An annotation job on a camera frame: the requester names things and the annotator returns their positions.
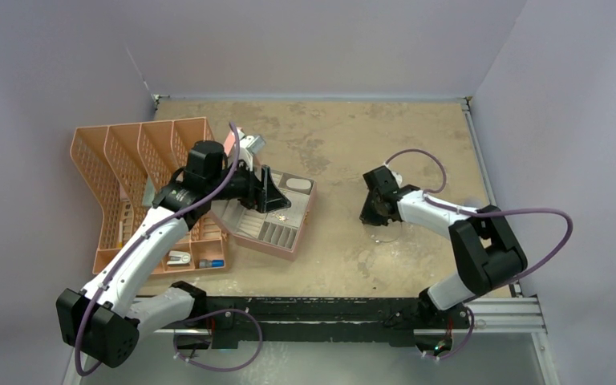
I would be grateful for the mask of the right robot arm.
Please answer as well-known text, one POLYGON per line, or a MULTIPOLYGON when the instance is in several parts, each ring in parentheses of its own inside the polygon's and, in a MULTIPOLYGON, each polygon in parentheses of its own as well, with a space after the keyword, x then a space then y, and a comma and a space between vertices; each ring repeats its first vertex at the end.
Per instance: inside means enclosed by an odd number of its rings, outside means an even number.
POLYGON ((360 214, 363 224, 421 225, 452 245, 456 272, 419 295, 418 315, 424 324, 438 326, 450 308, 493 291, 527 268, 525 252, 496 206, 471 209, 435 200, 416 186, 399 185, 386 166, 366 172, 363 179, 367 186, 360 214))

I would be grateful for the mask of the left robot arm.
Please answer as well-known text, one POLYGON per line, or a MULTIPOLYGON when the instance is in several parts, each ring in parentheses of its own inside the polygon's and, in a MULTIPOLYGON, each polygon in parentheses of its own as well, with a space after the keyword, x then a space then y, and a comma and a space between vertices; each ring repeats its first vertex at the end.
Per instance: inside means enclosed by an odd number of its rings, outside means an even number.
POLYGON ((185 166, 157 193, 152 207, 128 243, 109 265, 81 290, 64 290, 56 301, 63 341, 73 348, 77 372, 84 355, 98 365, 118 367, 140 338, 174 322, 188 328, 211 317, 207 295, 177 282, 161 295, 135 303, 157 264, 211 208, 213 201, 238 201, 258 213, 288 209, 290 200, 277 188, 268 166, 256 173, 240 158, 236 144, 228 156, 223 144, 196 142, 185 166))

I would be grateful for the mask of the pink jewelry box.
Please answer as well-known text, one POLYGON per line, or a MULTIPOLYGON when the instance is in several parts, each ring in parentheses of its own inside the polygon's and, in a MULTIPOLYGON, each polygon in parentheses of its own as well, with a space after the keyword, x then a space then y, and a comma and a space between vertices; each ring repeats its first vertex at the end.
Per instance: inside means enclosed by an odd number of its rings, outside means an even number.
POLYGON ((304 233, 306 218, 317 196, 316 182, 306 176, 276 169, 271 172, 276 186, 292 203, 289 209, 258 213, 245 209, 237 200, 214 201, 210 215, 238 246, 293 261, 297 257, 298 243, 304 233), (310 180, 310 192, 288 189, 286 180, 289 178, 310 180), (275 214, 284 214, 288 220, 279 221, 275 214))

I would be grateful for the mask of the blue capped marker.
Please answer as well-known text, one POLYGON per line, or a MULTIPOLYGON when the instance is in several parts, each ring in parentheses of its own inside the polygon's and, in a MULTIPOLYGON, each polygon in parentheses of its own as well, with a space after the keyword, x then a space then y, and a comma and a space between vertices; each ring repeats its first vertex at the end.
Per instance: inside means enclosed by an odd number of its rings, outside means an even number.
POLYGON ((200 259, 198 261, 199 269, 209 269, 209 268, 222 268, 225 266, 224 260, 208 260, 208 259, 200 259))

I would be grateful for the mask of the orange plastic organizer rack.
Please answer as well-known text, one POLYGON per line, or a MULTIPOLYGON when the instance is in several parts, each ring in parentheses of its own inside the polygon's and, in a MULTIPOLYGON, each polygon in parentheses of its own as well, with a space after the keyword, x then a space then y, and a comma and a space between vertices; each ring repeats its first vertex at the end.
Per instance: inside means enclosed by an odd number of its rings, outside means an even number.
MULTIPOLYGON (((199 140, 213 140, 205 117, 76 128, 71 158, 102 210, 103 220, 92 268, 105 270, 140 227, 158 188, 185 164, 199 140)), ((228 239, 211 215, 202 217, 172 250, 190 253, 189 265, 168 266, 158 274, 209 273, 228 268, 228 239), (224 260, 222 268, 199 269, 200 259, 224 260)))

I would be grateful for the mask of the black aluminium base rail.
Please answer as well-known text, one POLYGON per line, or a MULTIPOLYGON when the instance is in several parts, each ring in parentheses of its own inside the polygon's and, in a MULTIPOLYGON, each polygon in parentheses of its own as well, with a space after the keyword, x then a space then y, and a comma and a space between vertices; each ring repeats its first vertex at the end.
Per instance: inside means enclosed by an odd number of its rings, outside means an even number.
POLYGON ((432 348, 443 338, 474 333, 545 331, 535 298, 482 298, 449 310, 420 298, 209 296, 165 330, 213 338, 213 348, 240 342, 379 342, 432 348))

